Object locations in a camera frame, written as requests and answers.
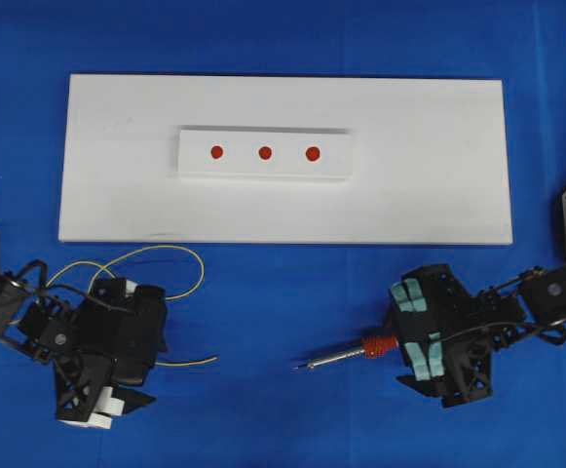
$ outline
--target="metal rod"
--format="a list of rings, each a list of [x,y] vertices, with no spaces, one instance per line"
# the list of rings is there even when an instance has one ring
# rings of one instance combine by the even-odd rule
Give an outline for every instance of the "metal rod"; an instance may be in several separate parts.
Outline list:
[[[299,368],[307,368],[309,370],[316,368],[317,366],[322,366],[324,364],[335,363],[337,361],[341,361],[343,359],[354,358],[355,356],[360,356],[364,354],[364,348],[359,346],[358,348],[352,348],[347,351],[342,351],[340,353],[331,354],[329,356],[323,358],[317,358],[309,361],[304,366],[298,366],[296,369]]]

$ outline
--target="blue table surface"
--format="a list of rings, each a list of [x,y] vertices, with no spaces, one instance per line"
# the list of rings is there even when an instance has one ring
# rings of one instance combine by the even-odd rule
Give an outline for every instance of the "blue table surface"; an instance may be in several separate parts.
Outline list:
[[[170,357],[219,362],[153,370],[158,401],[104,432],[54,421],[51,369],[0,347],[0,466],[566,466],[566,344],[500,352],[494,396],[454,409],[398,384],[397,353],[291,371],[380,324],[388,285],[419,265],[448,262],[476,292],[560,264],[566,0],[0,0],[4,269],[137,247],[57,241],[73,72],[500,78],[514,244],[192,246],[207,277],[170,307]],[[178,291],[198,273],[169,252],[117,270]]]

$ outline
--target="orange soldering iron handle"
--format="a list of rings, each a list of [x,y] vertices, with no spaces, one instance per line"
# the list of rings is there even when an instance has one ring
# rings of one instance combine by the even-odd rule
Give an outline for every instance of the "orange soldering iron handle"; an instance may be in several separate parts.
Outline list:
[[[364,356],[368,359],[375,359],[387,354],[388,351],[398,347],[397,338],[389,336],[369,336],[362,339]]]

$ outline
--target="white board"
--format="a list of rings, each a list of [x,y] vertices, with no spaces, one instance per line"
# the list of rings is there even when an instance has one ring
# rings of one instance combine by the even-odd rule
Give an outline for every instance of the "white board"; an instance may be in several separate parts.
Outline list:
[[[502,83],[72,75],[59,239],[510,244]]]

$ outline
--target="red dot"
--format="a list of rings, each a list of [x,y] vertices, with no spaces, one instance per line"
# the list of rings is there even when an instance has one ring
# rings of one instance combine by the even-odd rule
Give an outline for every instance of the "red dot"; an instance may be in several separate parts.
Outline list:
[[[259,156],[262,160],[267,161],[272,157],[272,148],[269,146],[261,146],[259,149]]]
[[[216,144],[214,147],[211,148],[211,157],[213,159],[220,159],[223,154],[224,154],[224,150],[222,149],[221,146],[218,146]]]
[[[311,162],[317,161],[320,158],[320,149],[316,146],[311,146],[306,150],[306,159]]]

